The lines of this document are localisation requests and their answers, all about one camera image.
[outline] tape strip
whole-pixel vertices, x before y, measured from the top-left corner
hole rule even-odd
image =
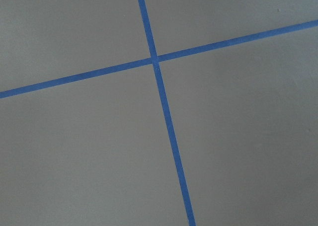
[[[133,62],[120,64],[120,65],[116,65],[116,66],[106,67],[106,68],[102,68],[99,70],[89,71],[89,72],[85,72],[85,73],[81,73],[81,74],[77,74],[77,75],[71,75],[68,77],[63,77],[63,78],[49,80],[49,81],[45,81],[45,82],[41,82],[41,83],[31,84],[28,86],[14,88],[14,89],[0,92],[0,98],[6,98],[6,97],[14,96],[17,94],[32,92],[32,91],[36,91],[36,90],[40,90],[40,89],[44,89],[44,88],[50,88],[50,87],[65,84],[65,83],[75,82],[75,81],[79,81],[79,80],[83,80],[83,79],[87,79],[87,78],[93,78],[93,77],[106,75],[106,74],[110,74],[110,73],[114,73],[114,72],[118,72],[118,71],[128,70],[128,69],[132,69],[132,68],[136,68],[136,67],[140,67],[140,66],[149,65],[151,63],[152,63],[151,59],[148,58],[148,59],[133,61]]]
[[[160,56],[158,56],[158,59],[160,62],[161,61],[168,61],[168,60],[172,60],[172,59],[176,59],[176,58],[180,58],[180,57],[184,57],[184,56],[198,54],[201,52],[220,49],[220,48],[224,48],[227,46],[238,45],[238,44],[241,44],[244,42],[255,41],[255,40],[259,40],[259,39],[263,39],[263,38],[267,38],[267,37],[277,36],[277,35],[293,32],[293,31],[304,30],[307,28],[312,28],[312,27],[317,27],[317,26],[318,26],[318,20],[304,22],[301,24],[286,26],[286,27],[282,27],[282,28],[269,30],[269,31],[263,31],[263,32],[259,32],[256,34],[242,36],[242,37],[238,37],[238,38],[234,38],[234,39],[230,39],[230,40],[226,40],[226,41],[220,41],[220,42],[216,42],[216,43],[212,43],[212,44],[208,44],[208,45],[204,45],[204,46],[198,46],[198,47],[194,47],[194,48],[189,48],[189,49],[185,49],[185,50],[181,50],[181,51],[176,51],[176,52],[160,55]]]
[[[178,178],[179,178],[179,183],[180,183],[180,187],[181,187],[181,193],[183,196],[185,210],[187,213],[189,225],[195,226],[195,219],[194,219],[194,215],[193,215],[193,211],[192,211],[189,191],[188,191],[188,187],[187,187],[185,176],[184,176],[184,171],[183,171],[183,167],[182,167],[182,162],[181,162],[181,157],[180,157],[180,152],[179,152],[176,136],[174,133],[169,104],[168,104],[167,96],[165,93],[165,88],[164,88],[163,79],[162,79],[160,66],[159,66],[159,60],[158,60],[158,56],[157,56],[157,52],[156,52],[153,34],[151,31],[151,26],[150,26],[150,21],[149,21],[149,17],[148,17],[148,13],[147,13],[145,0],[138,0],[138,3],[139,3],[143,23],[144,23],[144,28],[145,28],[145,33],[146,33],[147,42],[148,42],[148,46],[149,46],[151,60],[152,60],[153,66],[154,66],[154,72],[155,72],[155,77],[156,77],[159,95],[160,95],[160,99],[161,99],[161,105],[162,105],[162,109],[163,109],[164,119],[165,119],[165,123],[166,123],[167,130],[168,130],[168,135],[169,135],[170,144],[171,144],[171,148],[172,148],[172,154],[173,154],[174,163],[175,163],[175,167],[176,167]]]

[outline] gray surface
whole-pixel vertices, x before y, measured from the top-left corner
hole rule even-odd
[[[318,28],[161,63],[198,226],[318,225]]]
[[[187,225],[151,66],[1,99],[0,225]]]
[[[137,0],[0,0],[0,91],[149,57]]]
[[[158,54],[318,19],[317,0],[146,0]]]

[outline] gray panel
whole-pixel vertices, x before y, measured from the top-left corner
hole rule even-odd
[[[161,63],[199,226],[318,224],[318,28]]]
[[[152,67],[0,101],[0,225],[187,225]]]
[[[149,56],[137,0],[0,0],[0,91]]]
[[[318,19],[317,0],[146,0],[159,54]]]

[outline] blue tape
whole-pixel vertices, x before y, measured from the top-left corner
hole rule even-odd
[[[149,19],[148,20],[143,19],[143,22],[148,23],[147,25],[145,25],[145,28],[150,28]],[[27,93],[27,92],[32,92],[32,91],[36,91],[36,90],[40,90],[40,89],[44,89],[44,88],[49,88],[49,87],[53,87],[53,86],[57,86],[57,85],[65,84],[65,83],[79,81],[79,80],[83,80],[86,78],[92,78],[92,77],[96,77],[96,76],[100,76],[100,75],[106,75],[106,74],[110,74],[110,73],[114,73],[114,72],[118,72],[118,71],[137,68],[140,66],[151,64],[152,60],[155,60],[158,62],[168,61],[168,60],[172,60],[172,59],[176,59],[176,58],[180,58],[180,57],[184,57],[184,56],[198,54],[201,52],[206,52],[206,51],[220,49],[220,48],[224,48],[224,47],[228,47],[228,46],[238,45],[238,44],[241,44],[244,42],[255,41],[258,39],[263,39],[263,38],[267,38],[267,37],[272,37],[272,36],[276,36],[276,35],[281,35],[281,34],[285,34],[285,33],[289,33],[289,32],[294,32],[294,31],[299,31],[299,30],[303,30],[303,29],[307,29],[307,28],[317,27],[317,26],[318,26],[318,20],[314,20],[314,21],[304,22],[304,23],[286,26],[286,27],[282,27],[282,28],[278,28],[278,29],[273,29],[273,30],[269,30],[269,31],[259,32],[256,34],[242,36],[242,37],[238,37],[238,38],[234,38],[234,39],[230,39],[230,40],[226,40],[226,41],[220,41],[220,42],[216,42],[216,43],[212,43],[212,44],[207,44],[207,45],[189,48],[189,49],[185,49],[185,50],[181,50],[181,51],[176,51],[176,52],[172,52],[172,53],[168,53],[168,54],[164,54],[164,55],[160,55],[160,56],[157,56],[151,29],[149,29],[149,30],[147,29],[147,32],[149,33],[149,35],[147,35],[147,41],[148,41],[149,48],[150,48],[150,54],[152,57],[151,59],[147,58],[147,59],[129,62],[129,63],[116,65],[116,66],[112,66],[112,67],[107,67],[107,68],[103,68],[103,69],[99,69],[99,70],[89,71],[89,72],[85,72],[85,73],[78,74],[78,75],[72,75],[72,76],[68,76],[68,77],[58,78],[58,79],[54,79],[54,80],[50,80],[50,81],[46,81],[46,82],[41,82],[41,83],[36,83],[36,84],[24,86],[24,87],[6,90],[3,92],[0,92],[0,98],[6,98],[6,97],[10,97],[10,96],[18,95],[18,94],[23,94],[23,93]]]
[[[186,50],[181,50],[181,51],[176,51],[176,52],[160,55],[158,56],[158,59],[159,59],[159,62],[168,61],[168,60],[172,60],[172,59],[176,59],[176,58],[180,58],[184,56],[190,56],[190,55],[198,54],[201,52],[211,51],[211,50],[215,50],[219,48],[224,48],[227,46],[238,45],[244,42],[255,41],[258,39],[263,39],[263,38],[267,38],[271,36],[277,36],[277,35],[285,34],[288,32],[299,31],[299,30],[303,30],[307,28],[316,27],[316,26],[318,26],[318,20],[304,22],[301,24],[286,26],[286,27],[259,32],[256,34],[242,36],[242,37],[238,37],[238,38],[234,38],[234,39],[230,39],[226,41],[220,41],[220,42],[216,42],[216,43],[212,43],[212,44],[208,44],[204,46],[198,46],[198,47],[194,47],[194,48],[190,48]]]
[[[144,28],[145,28],[146,38],[147,38],[147,42],[148,42],[148,46],[149,46],[151,60],[152,60],[153,66],[154,66],[154,72],[155,72],[155,77],[156,77],[157,86],[158,86],[158,90],[159,90],[164,119],[165,119],[165,123],[166,123],[167,130],[168,130],[168,135],[169,135],[170,144],[171,144],[171,148],[172,148],[172,154],[173,154],[174,163],[175,163],[175,167],[176,167],[178,178],[179,178],[179,183],[180,183],[180,187],[181,187],[181,193],[183,196],[185,210],[187,213],[189,225],[195,226],[195,219],[194,219],[194,215],[193,215],[193,211],[192,211],[189,191],[188,191],[188,187],[186,184],[184,171],[183,171],[183,167],[182,167],[182,162],[181,162],[181,157],[180,157],[180,152],[179,152],[179,148],[178,148],[178,144],[177,144],[177,140],[176,140],[173,124],[172,124],[168,99],[167,99],[167,96],[165,93],[165,88],[164,88],[161,70],[160,70],[160,66],[159,66],[159,59],[157,56],[155,42],[154,42],[153,34],[151,31],[151,26],[150,26],[150,21],[149,21],[149,17],[148,17],[148,13],[147,13],[145,0],[138,0],[138,3],[139,3],[143,23],[144,23]]]
[[[85,72],[85,73],[81,73],[81,74],[77,74],[77,75],[71,75],[68,77],[63,77],[63,78],[49,80],[49,81],[45,81],[45,82],[41,82],[41,83],[36,83],[36,84],[32,84],[32,85],[28,85],[28,86],[24,86],[24,87],[20,87],[20,88],[10,89],[7,91],[0,92],[0,98],[6,98],[6,97],[22,94],[22,93],[27,93],[27,92],[32,92],[32,91],[44,89],[44,88],[50,88],[50,87],[65,84],[65,83],[75,82],[75,81],[79,81],[79,80],[83,80],[83,79],[87,79],[87,78],[93,78],[93,77],[106,75],[106,74],[110,74],[110,73],[114,73],[114,72],[118,72],[118,71],[123,71],[123,70],[128,70],[128,69],[132,69],[132,68],[136,68],[136,67],[140,67],[140,66],[150,65],[151,63],[152,63],[151,59],[147,58],[147,59],[133,61],[133,62],[120,64],[120,65],[116,65],[116,66],[106,67],[106,68],[102,68],[99,70],[89,71],[89,72]]]

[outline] blue painter's tape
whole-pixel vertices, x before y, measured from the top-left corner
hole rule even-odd
[[[79,81],[79,80],[83,80],[87,78],[93,78],[93,77],[106,75],[106,74],[110,74],[110,73],[114,73],[118,71],[137,68],[140,66],[149,65],[151,63],[152,63],[151,59],[148,58],[148,59],[133,61],[133,62],[120,64],[116,66],[106,67],[99,70],[89,71],[89,72],[85,72],[85,73],[81,73],[77,75],[71,75],[68,77],[49,80],[42,83],[36,83],[36,84],[32,84],[32,85],[28,85],[28,86],[24,86],[20,88],[10,89],[7,91],[0,92],[0,98],[6,98],[6,97],[22,94],[22,93],[44,89],[44,88],[50,88],[50,87],[65,84],[65,83],[75,82],[75,81]]]
[[[212,44],[208,44],[204,46],[198,46],[198,47],[194,47],[194,48],[190,48],[186,50],[181,50],[181,51],[176,51],[176,52],[160,55],[158,56],[158,60],[159,62],[168,61],[168,60],[172,60],[172,59],[176,59],[176,58],[180,58],[184,56],[198,54],[201,52],[211,51],[211,50],[215,50],[215,49],[219,49],[219,48],[223,48],[227,46],[238,45],[244,42],[255,41],[258,39],[263,39],[263,38],[267,38],[271,36],[277,36],[277,35],[285,34],[288,32],[299,31],[299,30],[303,30],[303,29],[307,29],[311,27],[317,27],[317,26],[318,26],[318,20],[304,22],[297,25],[286,26],[286,27],[259,32],[256,34],[242,36],[242,37],[238,37],[238,38],[234,38],[234,39],[230,39],[226,41],[220,41],[220,42],[216,42],[216,43],[212,43]]]
[[[148,46],[149,46],[151,60],[152,60],[153,66],[154,66],[154,72],[155,72],[155,77],[156,77],[156,81],[157,81],[159,96],[160,96],[160,100],[161,100],[161,105],[162,105],[162,109],[163,109],[165,123],[166,123],[167,130],[168,130],[168,135],[169,135],[169,139],[170,139],[174,163],[175,163],[177,175],[179,178],[179,183],[180,183],[181,193],[183,196],[185,210],[187,213],[189,225],[195,226],[195,219],[194,219],[194,215],[193,215],[193,211],[192,211],[189,191],[188,191],[188,187],[186,184],[184,171],[183,171],[183,167],[182,167],[182,162],[181,162],[181,157],[180,157],[180,152],[179,152],[179,148],[178,148],[178,143],[177,143],[174,128],[173,128],[168,99],[167,99],[167,96],[165,93],[164,83],[163,83],[161,70],[160,70],[160,66],[159,66],[159,60],[158,60],[158,56],[157,56],[157,52],[156,52],[155,42],[154,42],[153,34],[151,31],[151,26],[150,26],[148,13],[147,13],[146,3],[145,3],[145,0],[138,0],[138,3],[139,3],[143,23],[144,23],[144,28],[145,28],[146,38],[147,38],[147,42],[148,42]]]

